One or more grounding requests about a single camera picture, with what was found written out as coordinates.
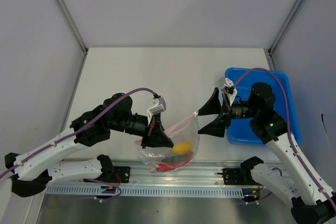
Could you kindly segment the clear zip top bag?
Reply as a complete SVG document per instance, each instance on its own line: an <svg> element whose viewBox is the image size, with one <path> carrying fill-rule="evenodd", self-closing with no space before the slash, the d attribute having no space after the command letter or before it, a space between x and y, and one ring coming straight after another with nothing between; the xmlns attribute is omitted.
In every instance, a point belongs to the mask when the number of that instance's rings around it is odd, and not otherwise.
<svg viewBox="0 0 336 224"><path fill-rule="evenodd" d="M193 149L191 152L194 152L195 157L199 147L199 139L200 139L200 135L198 134L199 129L200 127L198 123L198 112L194 112L191 116L179 121L172 127L165 130L164 132L173 141L174 144L184 141L190 141L193 145ZM155 166L162 159L173 155L177 155L172 153L171 151L172 148L167 147L142 148L140 140L134 141L134 144L138 152L139 160L142 161L147 166L148 171L151 173L159 173L155 170Z"/></svg>

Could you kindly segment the red chili pepper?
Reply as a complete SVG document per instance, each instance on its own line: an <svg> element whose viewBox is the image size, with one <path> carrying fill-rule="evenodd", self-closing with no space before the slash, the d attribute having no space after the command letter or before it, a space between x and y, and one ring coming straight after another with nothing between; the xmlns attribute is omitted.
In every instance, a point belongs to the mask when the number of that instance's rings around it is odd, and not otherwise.
<svg viewBox="0 0 336 224"><path fill-rule="evenodd" d="M164 173L164 172L170 172L173 170L177 170L185 165L187 165L194 157L194 152L188 152L185 155L192 155L192 157L188 158L187 160L180 162L180 163L170 163L170 164L164 164L159 162L156 166L155 166L155 170L159 173Z"/></svg>

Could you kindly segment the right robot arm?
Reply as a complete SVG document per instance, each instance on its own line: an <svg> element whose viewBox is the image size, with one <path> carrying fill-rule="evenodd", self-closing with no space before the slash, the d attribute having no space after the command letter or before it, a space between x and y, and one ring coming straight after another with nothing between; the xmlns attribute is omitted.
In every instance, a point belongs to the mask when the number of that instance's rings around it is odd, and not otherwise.
<svg viewBox="0 0 336 224"><path fill-rule="evenodd" d="M217 118L199 130L199 134L223 137L235 119L251 119L253 133L281 161L290 180L273 174L258 157L240 165L240 179L267 187L291 208L297 223L325 223L335 217L335 190L317 173L301 151L284 120L274 109L276 100L270 85L257 82L246 101L235 101L237 90L230 79L220 90L215 88L210 99L199 109L200 116L216 114ZM223 92L220 101L219 92Z"/></svg>

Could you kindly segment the green chili pepper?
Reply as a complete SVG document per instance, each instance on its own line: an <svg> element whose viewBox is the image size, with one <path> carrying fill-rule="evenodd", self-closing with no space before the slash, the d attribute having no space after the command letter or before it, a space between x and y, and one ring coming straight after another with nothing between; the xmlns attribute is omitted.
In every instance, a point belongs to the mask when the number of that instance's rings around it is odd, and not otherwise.
<svg viewBox="0 0 336 224"><path fill-rule="evenodd" d="M183 161L187 160L190 157L192 157L192 155L175 155L175 156L170 156L170 157L166 157L166 158L162 159L161 163L164 163L164 164L180 163L180 162L183 162Z"/></svg>

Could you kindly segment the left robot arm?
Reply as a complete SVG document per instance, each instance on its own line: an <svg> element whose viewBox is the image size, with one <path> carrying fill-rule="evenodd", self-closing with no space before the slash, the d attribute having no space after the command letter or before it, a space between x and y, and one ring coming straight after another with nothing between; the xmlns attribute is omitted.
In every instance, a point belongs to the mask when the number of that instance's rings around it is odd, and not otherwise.
<svg viewBox="0 0 336 224"><path fill-rule="evenodd" d="M15 194L30 197L57 182L119 182L115 168L108 155L99 155L84 162L67 162L69 155L86 150L109 140L111 131L118 131L141 138L141 147L174 146L165 134L161 113L165 111L164 99L158 94L149 101L146 115L132 113L130 93L117 93L95 109L73 120L70 127L56 137L26 154L8 153L5 156L7 170L1 174L8 177L1 183L1 199Z"/></svg>

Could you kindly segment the yellow orange mango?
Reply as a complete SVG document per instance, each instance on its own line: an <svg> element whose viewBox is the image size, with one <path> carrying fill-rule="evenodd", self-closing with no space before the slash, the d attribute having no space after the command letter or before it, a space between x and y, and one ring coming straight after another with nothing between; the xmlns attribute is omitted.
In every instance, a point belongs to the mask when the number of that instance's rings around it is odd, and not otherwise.
<svg viewBox="0 0 336 224"><path fill-rule="evenodd" d="M192 151L193 145L190 141L184 141L174 144L173 148L171 149L172 153L177 155L184 155L188 152Z"/></svg>

